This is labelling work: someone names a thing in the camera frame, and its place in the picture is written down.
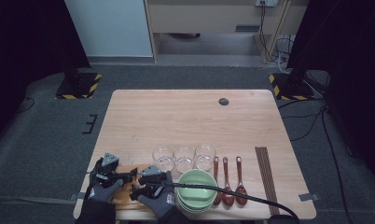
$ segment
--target wall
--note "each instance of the wall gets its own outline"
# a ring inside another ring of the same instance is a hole
[[[65,0],[88,57],[152,57],[144,0]]]

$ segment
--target glove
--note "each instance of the glove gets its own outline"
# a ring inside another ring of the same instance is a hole
[[[97,182],[93,185],[90,191],[89,200],[93,200],[100,203],[109,203],[115,191],[123,186],[123,180],[119,179],[111,187],[104,189],[103,186]]]
[[[167,171],[166,176],[167,182],[173,183],[170,171]],[[161,219],[167,212],[175,208],[174,187],[165,187],[157,199],[149,199],[144,195],[139,195],[138,202],[148,206],[155,217]]]

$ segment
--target black curtain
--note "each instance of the black curtain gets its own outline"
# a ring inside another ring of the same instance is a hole
[[[63,0],[0,0],[0,132],[27,86],[63,72],[66,59],[90,67]]]
[[[311,0],[288,67],[307,57],[310,70],[328,71],[330,114],[375,174],[375,0]]]

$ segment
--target yellow black hazard tape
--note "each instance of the yellow black hazard tape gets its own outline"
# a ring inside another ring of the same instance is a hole
[[[98,83],[100,82],[100,79],[102,76],[103,75],[97,74],[94,80],[91,82],[90,89],[88,90],[88,92],[85,92],[84,94],[64,93],[64,94],[57,94],[56,98],[67,99],[67,100],[91,98],[95,90],[97,89]]]
[[[275,78],[273,75],[269,76],[270,83],[274,89],[274,94],[277,100],[311,100],[311,96],[302,96],[302,95],[285,95],[280,91],[280,88],[277,86],[277,83],[274,81]]]

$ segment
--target wooden table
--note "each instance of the wooden table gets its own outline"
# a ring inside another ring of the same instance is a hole
[[[221,105],[227,98],[228,105]],[[266,199],[255,147],[267,147],[278,203],[292,209],[300,219],[312,219],[312,201],[302,202],[300,194],[309,193],[285,126],[267,90],[120,90],[113,93],[88,171],[105,152],[119,157],[122,166],[151,163],[156,144],[196,146],[211,143],[217,156],[229,158],[229,182],[237,188],[235,158],[243,160],[243,184],[248,194]],[[173,179],[180,174],[173,169]],[[218,184],[224,187],[223,165],[219,163]],[[88,176],[81,191],[86,191]],[[76,203],[78,217],[82,200]],[[223,203],[192,219],[266,219],[266,204],[248,201],[246,206]],[[150,210],[117,210],[117,219],[155,219]]]

